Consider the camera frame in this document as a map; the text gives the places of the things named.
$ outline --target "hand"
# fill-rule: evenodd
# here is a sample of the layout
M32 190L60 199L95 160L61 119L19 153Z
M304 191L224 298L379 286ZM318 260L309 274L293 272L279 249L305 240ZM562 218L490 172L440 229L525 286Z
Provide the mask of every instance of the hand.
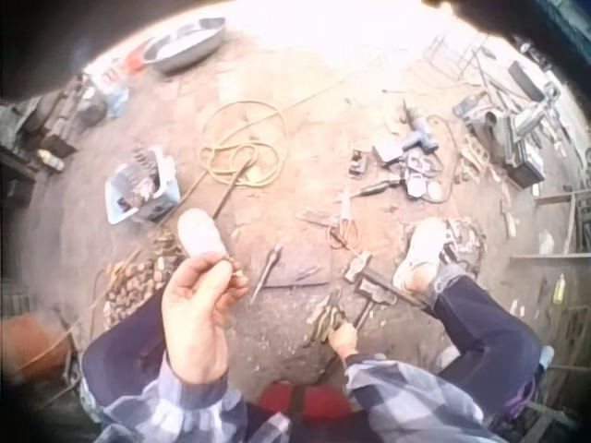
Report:
M344 361L349 355L357 353L357 329L348 321L329 335L329 344Z
M170 366L183 381L212 383L228 368L223 326L227 310L247 293L247 278L222 253L185 260L163 295L163 324Z

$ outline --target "checkered flannel shirt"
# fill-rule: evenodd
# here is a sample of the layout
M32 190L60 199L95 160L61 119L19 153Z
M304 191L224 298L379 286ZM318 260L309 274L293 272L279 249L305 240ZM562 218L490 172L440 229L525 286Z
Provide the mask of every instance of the checkered flannel shirt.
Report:
M502 441L482 426L483 413L454 385L422 369L378 355L346 360L347 391L368 412L385 442ZM111 422L98 442L243 442L247 410L227 376L210 385L183 384L167 364L141 395L123 397L103 411ZM277 413L250 443L287 443L291 422Z

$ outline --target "foot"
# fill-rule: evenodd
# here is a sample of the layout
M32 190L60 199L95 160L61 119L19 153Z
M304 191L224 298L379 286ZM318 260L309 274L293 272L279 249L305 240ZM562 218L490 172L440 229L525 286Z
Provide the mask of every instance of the foot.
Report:
M413 295L427 294L437 275L446 230L445 223L437 217L425 219L416 226L406 258L392 278L395 288Z
M189 257L198 257L207 252L225 253L213 219L204 210L187 210L177 224L178 239Z

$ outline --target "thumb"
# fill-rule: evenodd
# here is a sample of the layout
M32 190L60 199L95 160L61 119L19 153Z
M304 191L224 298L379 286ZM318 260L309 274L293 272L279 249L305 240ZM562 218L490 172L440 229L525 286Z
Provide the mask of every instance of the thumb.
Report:
M199 310L212 311L232 278L232 265L226 260L220 261L202 277L193 296L194 306Z

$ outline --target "metal bowl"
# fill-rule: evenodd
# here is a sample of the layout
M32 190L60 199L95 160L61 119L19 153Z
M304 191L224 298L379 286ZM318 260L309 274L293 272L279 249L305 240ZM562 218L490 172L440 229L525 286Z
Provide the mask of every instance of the metal bowl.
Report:
M172 74L215 52L225 38L225 18L202 18L154 37L142 55L145 65Z

